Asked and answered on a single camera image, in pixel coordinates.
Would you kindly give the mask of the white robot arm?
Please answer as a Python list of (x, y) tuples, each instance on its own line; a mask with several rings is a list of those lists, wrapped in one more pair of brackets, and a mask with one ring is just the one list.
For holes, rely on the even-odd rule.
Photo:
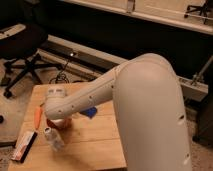
[(58, 120), (107, 101), (113, 103), (128, 171), (192, 171), (182, 88), (167, 59), (140, 55), (70, 95), (52, 86), (44, 111)]

